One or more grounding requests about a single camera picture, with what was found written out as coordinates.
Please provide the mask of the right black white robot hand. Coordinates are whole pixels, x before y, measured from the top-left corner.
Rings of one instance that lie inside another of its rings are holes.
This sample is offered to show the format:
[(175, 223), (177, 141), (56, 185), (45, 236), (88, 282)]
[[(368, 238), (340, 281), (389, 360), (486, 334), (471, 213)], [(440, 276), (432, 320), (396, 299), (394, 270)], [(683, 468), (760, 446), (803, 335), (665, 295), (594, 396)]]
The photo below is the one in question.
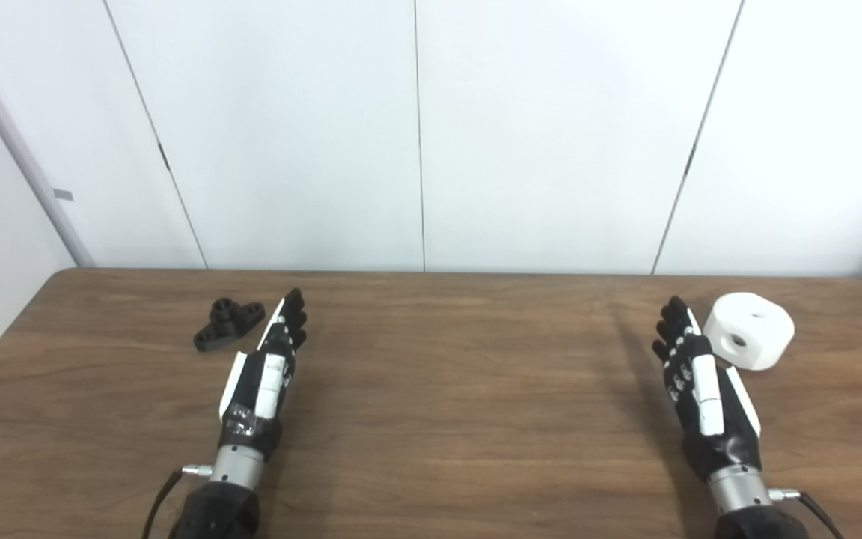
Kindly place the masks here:
[(682, 428), (685, 461), (702, 481), (722, 469), (762, 471), (759, 419), (739, 372), (718, 364), (690, 306), (672, 296), (651, 344)]

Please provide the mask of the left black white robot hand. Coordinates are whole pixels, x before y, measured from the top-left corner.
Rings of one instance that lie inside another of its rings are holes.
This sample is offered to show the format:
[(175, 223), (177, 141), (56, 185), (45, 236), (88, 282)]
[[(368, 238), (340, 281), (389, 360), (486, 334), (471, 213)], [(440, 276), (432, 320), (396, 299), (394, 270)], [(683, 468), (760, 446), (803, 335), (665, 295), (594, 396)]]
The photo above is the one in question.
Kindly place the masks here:
[(219, 449), (253, 449), (266, 463), (277, 450), (284, 429), (278, 414), (296, 372), (296, 353), (307, 340), (307, 320), (295, 287), (281, 298), (257, 348), (237, 353), (218, 408)]

